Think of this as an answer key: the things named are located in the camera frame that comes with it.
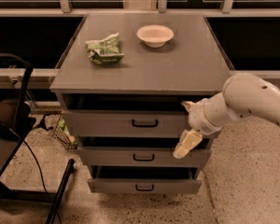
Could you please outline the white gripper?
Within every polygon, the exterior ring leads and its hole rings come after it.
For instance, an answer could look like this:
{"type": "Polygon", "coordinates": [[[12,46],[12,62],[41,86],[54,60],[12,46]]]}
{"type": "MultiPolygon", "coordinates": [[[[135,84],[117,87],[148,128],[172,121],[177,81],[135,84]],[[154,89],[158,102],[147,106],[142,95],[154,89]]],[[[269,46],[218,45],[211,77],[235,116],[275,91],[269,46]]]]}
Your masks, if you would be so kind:
{"type": "Polygon", "coordinates": [[[207,99],[203,98],[197,103],[192,101],[183,101],[181,103],[189,113],[189,126],[192,129],[182,132],[173,153],[176,159],[185,158],[191,150],[202,142],[203,135],[211,135],[222,129],[221,126],[217,127],[212,124],[204,114],[206,101],[207,99]]]}

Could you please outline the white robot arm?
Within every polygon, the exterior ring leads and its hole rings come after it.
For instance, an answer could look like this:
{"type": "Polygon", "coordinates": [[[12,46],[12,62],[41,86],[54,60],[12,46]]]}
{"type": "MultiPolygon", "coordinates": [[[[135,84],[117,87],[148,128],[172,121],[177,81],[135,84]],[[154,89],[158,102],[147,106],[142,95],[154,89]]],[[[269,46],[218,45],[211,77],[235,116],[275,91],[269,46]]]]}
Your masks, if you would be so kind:
{"type": "Polygon", "coordinates": [[[219,132],[225,125],[258,117],[280,127],[280,90],[272,83],[251,74],[229,77],[222,91],[193,103],[184,101],[190,130],[184,130],[174,157],[182,159],[198,146],[204,135],[219,132]]]}

